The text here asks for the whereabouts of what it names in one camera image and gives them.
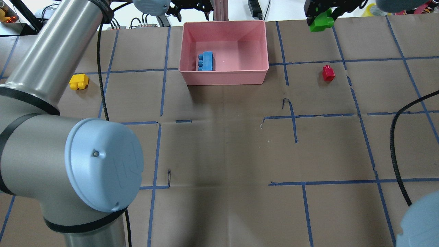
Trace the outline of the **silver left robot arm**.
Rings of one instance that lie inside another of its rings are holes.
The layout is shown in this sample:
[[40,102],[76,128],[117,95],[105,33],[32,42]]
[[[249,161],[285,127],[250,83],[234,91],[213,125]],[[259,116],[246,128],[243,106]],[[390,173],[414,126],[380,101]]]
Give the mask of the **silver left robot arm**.
[[[144,154],[136,134],[111,122],[102,81],[102,26],[111,0],[63,0],[22,62],[1,85],[1,192],[36,201],[66,247],[132,247],[129,206],[141,189]],[[104,119],[58,108],[67,82],[97,34]]]

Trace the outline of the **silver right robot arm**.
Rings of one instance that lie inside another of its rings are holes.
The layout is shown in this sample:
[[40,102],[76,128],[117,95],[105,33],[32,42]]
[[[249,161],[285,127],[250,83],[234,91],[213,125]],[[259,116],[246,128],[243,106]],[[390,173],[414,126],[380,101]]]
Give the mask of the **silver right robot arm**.
[[[304,13],[311,32],[321,32],[331,28],[343,14],[363,9],[366,0],[307,0]],[[438,91],[419,97],[400,108],[394,115],[389,129],[389,151],[395,179],[408,206],[400,226],[402,233],[396,237],[397,247],[437,247],[438,246],[438,192],[428,194],[412,202],[401,177],[396,156],[395,130],[399,117],[409,108],[438,95]]]

